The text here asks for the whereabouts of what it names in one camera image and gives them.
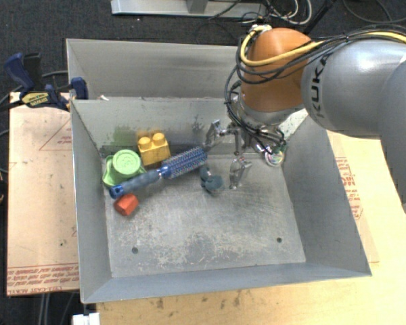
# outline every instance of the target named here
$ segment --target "gray metal bin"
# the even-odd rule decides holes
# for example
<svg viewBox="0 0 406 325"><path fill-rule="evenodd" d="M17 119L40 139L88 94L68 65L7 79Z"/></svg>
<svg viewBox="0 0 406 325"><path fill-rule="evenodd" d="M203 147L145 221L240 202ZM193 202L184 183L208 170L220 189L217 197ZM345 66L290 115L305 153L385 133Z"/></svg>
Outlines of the gray metal bin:
<svg viewBox="0 0 406 325"><path fill-rule="evenodd" d="M235 47L69 39L67 51L70 78L83 77L90 96L71 108L83 303L371 274L327 133L309 118L282 167L247 153L237 190L213 196L195 171L139 190L129 217L114 210L107 155L136 150L150 129L174 154L202 144L215 119L228 124ZM225 183L233 151L226 138L208 155Z"/></svg>

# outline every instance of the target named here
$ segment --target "green plastic toy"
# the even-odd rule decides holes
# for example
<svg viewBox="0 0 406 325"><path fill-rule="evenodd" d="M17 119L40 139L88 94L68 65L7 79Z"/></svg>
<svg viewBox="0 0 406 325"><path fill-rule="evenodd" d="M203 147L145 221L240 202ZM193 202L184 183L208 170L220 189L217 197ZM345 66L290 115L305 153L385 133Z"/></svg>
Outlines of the green plastic toy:
<svg viewBox="0 0 406 325"><path fill-rule="evenodd" d="M112 187L145 172L139 155L132 150L123 149L115 155L107 156L102 181L106 186Z"/></svg>

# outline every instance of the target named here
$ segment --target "blue brush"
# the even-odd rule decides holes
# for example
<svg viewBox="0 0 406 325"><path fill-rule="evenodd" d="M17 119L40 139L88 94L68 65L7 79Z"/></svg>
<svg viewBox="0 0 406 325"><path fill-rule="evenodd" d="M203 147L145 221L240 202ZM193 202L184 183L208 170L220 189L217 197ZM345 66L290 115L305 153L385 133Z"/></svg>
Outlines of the blue brush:
<svg viewBox="0 0 406 325"><path fill-rule="evenodd" d="M208 156L201 147L194 147L186 152L172 156L163 161L161 167L156 170L148 171L142 175L124 181L117 186L110 188L110 196L119 198L122 195L129 194L134 190L155 183L161 178L173 179L185 173L191 172L206 164Z"/></svg>

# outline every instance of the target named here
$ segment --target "black carpet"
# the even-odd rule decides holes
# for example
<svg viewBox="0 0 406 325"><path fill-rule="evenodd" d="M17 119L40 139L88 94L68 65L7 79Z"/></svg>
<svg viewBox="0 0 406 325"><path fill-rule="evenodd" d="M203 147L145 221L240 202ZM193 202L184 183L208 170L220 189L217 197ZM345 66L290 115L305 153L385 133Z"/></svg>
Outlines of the black carpet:
<svg viewBox="0 0 406 325"><path fill-rule="evenodd" d="M316 12L326 0L311 0ZM236 45L249 28L217 18L172 16L113 16L111 0L0 0L0 99L17 87L4 72L6 59L16 52L40 52L43 72L66 70L67 38L111 39L163 43ZM311 31L310 36L330 36L371 22L397 21L406 27L406 0L345 0L361 18L348 12L338 0ZM275 22L273 26L286 26ZM0 132L9 128L8 113L0 113ZM7 164L7 135L0 138L0 165ZM6 297L6 203L0 206L0 317L6 324L37 324L41 296ZM59 324L69 293L51 295L49 324ZM72 297L69 314L81 313L78 297Z"/></svg>

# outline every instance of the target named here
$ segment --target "yellow toy brick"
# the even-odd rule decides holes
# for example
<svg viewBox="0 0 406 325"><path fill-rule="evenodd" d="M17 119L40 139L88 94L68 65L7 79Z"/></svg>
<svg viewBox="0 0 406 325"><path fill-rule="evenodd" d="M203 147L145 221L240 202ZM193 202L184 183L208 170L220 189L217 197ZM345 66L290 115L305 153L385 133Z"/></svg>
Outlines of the yellow toy brick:
<svg viewBox="0 0 406 325"><path fill-rule="evenodd" d="M138 150L143 165L155 165L171 157L168 142L163 133L155 133L152 138L142 137L138 140Z"/></svg>

